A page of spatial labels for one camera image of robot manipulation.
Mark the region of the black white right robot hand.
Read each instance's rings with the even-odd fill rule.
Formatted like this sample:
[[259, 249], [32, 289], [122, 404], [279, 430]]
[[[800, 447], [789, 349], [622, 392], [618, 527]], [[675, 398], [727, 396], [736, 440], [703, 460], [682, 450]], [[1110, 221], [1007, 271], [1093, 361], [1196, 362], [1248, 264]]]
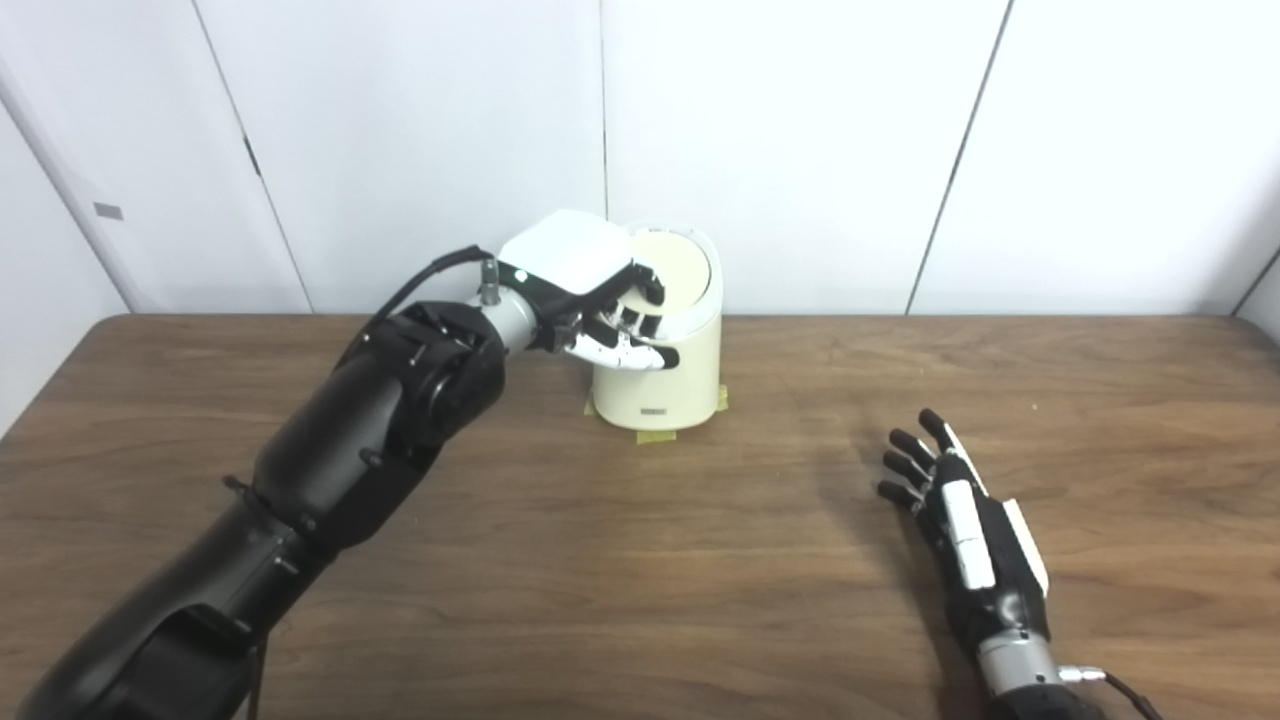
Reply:
[[932, 441], [892, 429], [892, 478], [876, 492], [905, 511], [938, 564], [954, 637], [968, 652], [1005, 633], [1050, 641], [1048, 574], [1015, 501], [988, 492], [938, 413], [924, 407], [918, 421]]

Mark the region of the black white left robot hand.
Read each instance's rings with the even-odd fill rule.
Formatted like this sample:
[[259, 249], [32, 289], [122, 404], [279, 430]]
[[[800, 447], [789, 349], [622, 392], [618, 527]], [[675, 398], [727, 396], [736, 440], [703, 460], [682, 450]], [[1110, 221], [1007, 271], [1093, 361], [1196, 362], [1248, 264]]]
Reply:
[[666, 301], [657, 272], [636, 259], [626, 229], [585, 211], [559, 210], [503, 245], [495, 300], [480, 301], [506, 352], [540, 348], [626, 372], [672, 370], [676, 348], [640, 334], [640, 315], [622, 301], [636, 291]]

